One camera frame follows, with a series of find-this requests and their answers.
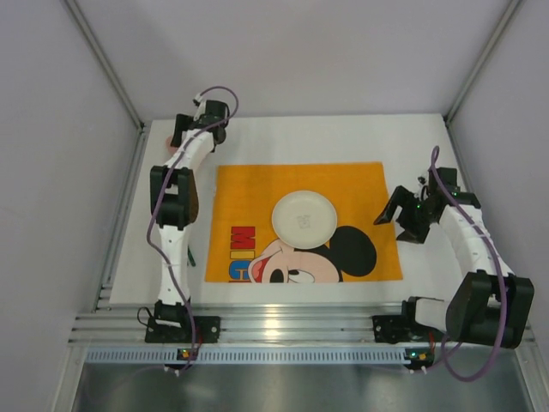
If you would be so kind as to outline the orange Mickey Mouse placemat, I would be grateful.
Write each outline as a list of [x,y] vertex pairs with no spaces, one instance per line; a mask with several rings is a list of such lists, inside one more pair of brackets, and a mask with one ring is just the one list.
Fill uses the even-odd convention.
[[[310,250],[284,243],[273,227],[275,205],[295,191],[322,195],[337,215],[335,231]],[[292,285],[400,281],[395,230],[374,223],[388,199],[380,162],[221,166],[205,280]]]

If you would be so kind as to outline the cream white plate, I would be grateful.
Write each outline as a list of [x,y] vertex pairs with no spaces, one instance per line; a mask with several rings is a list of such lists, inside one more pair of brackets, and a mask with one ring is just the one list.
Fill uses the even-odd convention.
[[335,234],[335,206],[315,191],[294,191],[273,207],[271,224],[277,238],[295,249],[324,245]]

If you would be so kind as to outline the pink plastic cup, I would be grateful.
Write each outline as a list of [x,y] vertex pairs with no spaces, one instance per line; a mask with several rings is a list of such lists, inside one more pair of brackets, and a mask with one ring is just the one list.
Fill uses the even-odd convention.
[[167,150],[171,155],[173,155],[174,153],[176,153],[177,150],[178,150],[177,147],[172,146],[172,139],[173,139],[173,136],[169,136],[169,137],[166,139],[166,150]]

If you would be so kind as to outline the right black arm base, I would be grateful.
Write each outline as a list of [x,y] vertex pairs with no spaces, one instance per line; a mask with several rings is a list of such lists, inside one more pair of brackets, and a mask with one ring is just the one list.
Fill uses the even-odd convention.
[[440,342],[440,330],[415,321],[417,298],[411,297],[401,303],[401,312],[392,315],[372,317],[375,342],[397,344],[403,342]]

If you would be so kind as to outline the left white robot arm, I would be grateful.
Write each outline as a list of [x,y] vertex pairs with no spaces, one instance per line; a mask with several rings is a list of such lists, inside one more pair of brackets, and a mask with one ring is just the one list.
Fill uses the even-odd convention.
[[230,118],[225,102],[205,100],[195,105],[195,115],[176,116],[168,141],[172,157],[149,174],[151,220],[146,239],[160,255],[158,301],[163,306],[183,306],[190,298],[187,249],[199,210],[196,175],[208,154],[226,140]]

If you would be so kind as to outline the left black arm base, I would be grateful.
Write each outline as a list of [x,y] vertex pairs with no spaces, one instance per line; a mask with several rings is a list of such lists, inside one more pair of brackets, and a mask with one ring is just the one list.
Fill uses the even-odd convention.
[[175,310],[160,310],[160,318],[142,306],[137,310],[137,321],[143,325],[146,343],[217,343],[220,338],[221,319],[217,316],[194,316],[195,335],[192,335],[192,325],[184,307]]

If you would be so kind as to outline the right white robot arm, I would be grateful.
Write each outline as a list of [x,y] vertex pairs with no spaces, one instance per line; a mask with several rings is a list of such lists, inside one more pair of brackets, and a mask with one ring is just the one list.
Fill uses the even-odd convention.
[[462,282],[451,300],[412,296],[401,315],[413,332],[437,330],[455,342],[503,348],[522,341],[534,297],[534,285],[516,276],[501,258],[483,222],[477,196],[457,184],[454,168],[439,167],[420,180],[419,193],[397,186],[374,221],[398,223],[399,241],[422,245],[438,225],[455,253]]

